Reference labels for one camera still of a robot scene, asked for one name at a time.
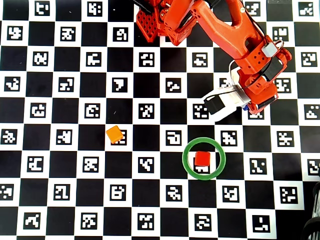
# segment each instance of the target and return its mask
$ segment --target small cube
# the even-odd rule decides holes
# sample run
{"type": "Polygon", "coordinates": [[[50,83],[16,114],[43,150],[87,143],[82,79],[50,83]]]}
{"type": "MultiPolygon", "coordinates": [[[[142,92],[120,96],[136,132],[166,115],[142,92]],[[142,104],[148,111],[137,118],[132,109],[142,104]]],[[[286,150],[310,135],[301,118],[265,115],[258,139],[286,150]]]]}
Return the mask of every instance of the small cube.
{"type": "Polygon", "coordinates": [[[117,125],[107,130],[106,134],[108,135],[112,144],[124,138],[124,135],[117,125]]]}
{"type": "Polygon", "coordinates": [[[199,167],[210,166],[210,152],[197,151],[195,153],[194,165],[199,167]]]}

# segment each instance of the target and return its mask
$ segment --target green ring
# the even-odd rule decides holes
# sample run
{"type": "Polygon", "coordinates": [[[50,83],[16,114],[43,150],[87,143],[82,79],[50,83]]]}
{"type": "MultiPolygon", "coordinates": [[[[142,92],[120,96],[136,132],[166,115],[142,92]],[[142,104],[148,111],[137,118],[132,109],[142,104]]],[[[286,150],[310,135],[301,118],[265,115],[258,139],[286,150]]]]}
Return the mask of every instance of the green ring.
{"type": "Polygon", "coordinates": [[[182,153],[182,164],[184,169],[188,174],[190,174],[192,177],[198,180],[210,180],[213,179],[221,174],[221,172],[224,170],[226,166],[226,153],[224,149],[220,146],[220,144],[209,137],[198,137],[193,140],[191,140],[185,147],[183,153],[182,153]],[[216,170],[213,173],[210,173],[209,175],[202,175],[199,173],[196,173],[193,171],[190,167],[189,161],[188,161],[188,153],[190,152],[191,148],[196,144],[201,143],[207,143],[213,145],[219,152],[220,155],[220,163],[219,166],[216,168],[216,170]]]}

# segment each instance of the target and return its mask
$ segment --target black and white pattern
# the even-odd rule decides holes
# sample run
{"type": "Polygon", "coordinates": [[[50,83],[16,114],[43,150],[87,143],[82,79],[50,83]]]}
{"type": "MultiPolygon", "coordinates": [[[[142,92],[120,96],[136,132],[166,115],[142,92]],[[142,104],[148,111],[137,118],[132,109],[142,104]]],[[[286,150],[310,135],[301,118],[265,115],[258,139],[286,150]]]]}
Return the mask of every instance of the black and white pattern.
{"type": "MultiPolygon", "coordinates": [[[[232,58],[199,23],[173,46],[145,40],[132,2],[0,0],[0,239],[299,236],[319,181],[319,1],[243,3],[293,59],[276,102],[213,122],[201,98],[231,84],[232,58]],[[197,137],[225,151],[213,180],[183,168],[197,137]]],[[[220,156],[188,160],[208,175],[220,156]]]]}

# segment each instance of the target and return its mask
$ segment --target orange cube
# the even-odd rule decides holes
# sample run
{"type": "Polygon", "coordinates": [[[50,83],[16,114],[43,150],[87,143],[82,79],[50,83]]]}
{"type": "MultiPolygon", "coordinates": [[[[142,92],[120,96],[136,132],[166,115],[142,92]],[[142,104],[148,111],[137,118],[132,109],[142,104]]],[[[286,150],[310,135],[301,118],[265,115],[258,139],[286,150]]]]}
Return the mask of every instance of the orange cube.
{"type": "Polygon", "coordinates": [[[124,138],[124,135],[122,134],[121,130],[117,125],[114,127],[110,128],[105,132],[109,139],[111,140],[111,143],[114,144],[117,141],[120,141],[121,139],[124,138]]]}

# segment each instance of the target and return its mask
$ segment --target red cube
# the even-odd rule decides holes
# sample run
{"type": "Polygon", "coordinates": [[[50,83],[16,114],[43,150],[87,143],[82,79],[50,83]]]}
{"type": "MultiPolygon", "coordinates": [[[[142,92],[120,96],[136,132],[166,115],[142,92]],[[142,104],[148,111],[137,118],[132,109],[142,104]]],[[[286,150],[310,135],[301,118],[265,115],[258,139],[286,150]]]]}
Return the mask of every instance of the red cube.
{"type": "Polygon", "coordinates": [[[206,167],[210,165],[210,152],[207,151],[197,151],[195,153],[194,165],[200,167],[206,167]]]}

